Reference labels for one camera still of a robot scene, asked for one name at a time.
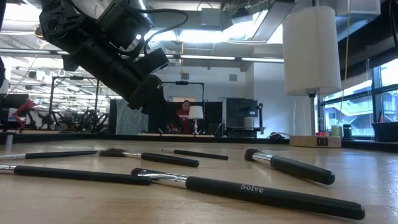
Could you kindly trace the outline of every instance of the white wall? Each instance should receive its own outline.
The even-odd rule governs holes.
[[[155,72],[162,81],[175,82],[181,80],[180,67],[167,67]],[[239,68],[207,68],[183,67],[185,73],[190,74],[189,82],[205,83],[205,100],[221,101],[223,98],[244,98],[245,73]],[[237,74],[236,82],[229,81],[229,74]],[[170,84],[164,90],[166,100],[172,101],[173,97],[195,97],[201,101],[201,85],[175,85]]]
[[[259,138],[266,138],[271,132],[293,134],[295,102],[295,134],[311,133],[310,100],[306,96],[289,96],[285,93],[282,63],[254,64],[254,98],[264,104],[262,116],[266,130],[264,135],[257,135]],[[259,126],[258,118],[254,125]]]

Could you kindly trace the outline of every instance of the table lamp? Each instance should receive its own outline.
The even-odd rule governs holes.
[[[189,108],[189,119],[194,119],[195,120],[195,125],[193,126],[193,133],[194,134],[199,134],[198,133],[198,119],[203,119],[203,109],[201,106],[191,106]]]
[[[315,135],[314,98],[341,90],[335,11],[326,6],[302,9],[283,22],[285,89],[309,96]]]

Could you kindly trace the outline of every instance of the makeup brush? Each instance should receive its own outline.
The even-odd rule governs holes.
[[[33,177],[53,177],[73,180],[92,180],[120,184],[149,185],[151,179],[127,174],[110,174],[82,170],[56,169],[47,167],[0,165],[0,174],[26,175]]]
[[[94,155],[97,153],[98,153],[98,151],[94,151],[94,150],[91,150],[91,151],[65,151],[65,152],[38,152],[38,153],[0,156],[0,160],[42,159],[42,158],[68,157],[68,156],[84,156],[84,155]]]
[[[295,161],[293,159],[284,158],[282,156],[265,154],[255,148],[247,148],[244,151],[244,159],[247,161],[256,161],[261,164],[271,165],[273,168],[287,174],[323,184],[332,184],[335,181],[335,175],[332,171]]]
[[[131,174],[139,177],[150,177],[153,183],[157,184],[181,187],[196,192],[256,202],[264,205],[334,215],[355,220],[362,220],[365,217],[364,208],[355,202],[253,186],[250,184],[169,174],[141,168],[133,169]]]
[[[212,159],[222,159],[222,160],[228,160],[228,156],[223,156],[223,155],[216,155],[216,154],[209,154],[209,153],[203,153],[203,152],[192,152],[192,151],[185,151],[185,150],[173,150],[173,149],[161,149],[162,152],[171,152],[171,153],[176,153],[176,154],[181,154],[181,155],[187,155],[187,156],[198,156],[198,157],[205,157],[205,158],[212,158]]]
[[[180,166],[198,167],[199,161],[193,159],[186,159],[174,156],[165,156],[154,153],[127,153],[124,149],[107,149],[105,151],[100,151],[99,156],[109,156],[109,157],[131,157],[136,159],[143,159],[153,162],[164,162],[168,164],[175,164]]]

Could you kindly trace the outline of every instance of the black brush handle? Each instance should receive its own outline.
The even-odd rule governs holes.
[[[147,177],[134,177],[126,174],[110,174],[103,172],[90,172],[82,170],[56,169],[46,167],[17,166],[14,169],[14,174],[34,177],[92,180],[119,184],[149,185],[151,183],[150,178]]]
[[[304,179],[323,184],[332,184],[335,181],[335,175],[332,173],[332,171],[295,161],[293,159],[288,159],[281,156],[272,156],[270,163],[271,166],[277,170]]]
[[[94,155],[98,151],[67,151],[67,152],[38,152],[38,153],[27,153],[25,159],[40,159],[40,158],[56,158],[56,157],[68,157],[68,156],[84,156]]]
[[[199,177],[188,177],[185,185],[187,189],[197,192],[264,205],[334,215],[355,220],[362,220],[365,217],[365,210],[360,204],[333,198]]]
[[[165,155],[148,153],[148,152],[142,153],[141,159],[144,159],[147,161],[154,161],[154,162],[164,162],[164,163],[180,165],[180,166],[189,166],[189,167],[198,167],[199,166],[199,161],[197,161],[197,160],[186,159],[186,158],[175,157],[175,156],[165,156]]]
[[[191,151],[176,149],[176,150],[174,150],[174,153],[181,154],[181,155],[187,155],[187,156],[198,156],[198,157],[205,157],[205,158],[212,158],[212,159],[228,160],[228,156],[209,154],[209,153],[203,153],[203,152],[191,152]]]

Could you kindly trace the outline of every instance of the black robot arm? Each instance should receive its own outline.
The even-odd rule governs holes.
[[[137,34],[143,37],[150,30],[137,9],[122,0],[113,0],[94,19],[78,14],[71,0],[42,0],[42,7],[40,26],[44,39],[69,53],[62,56],[65,70],[75,71],[81,66],[122,96],[130,108],[142,108],[145,114],[174,116],[158,89],[161,80],[150,75],[169,62],[162,49],[139,60],[136,58],[145,47],[144,38],[130,52],[119,49],[128,48]]]

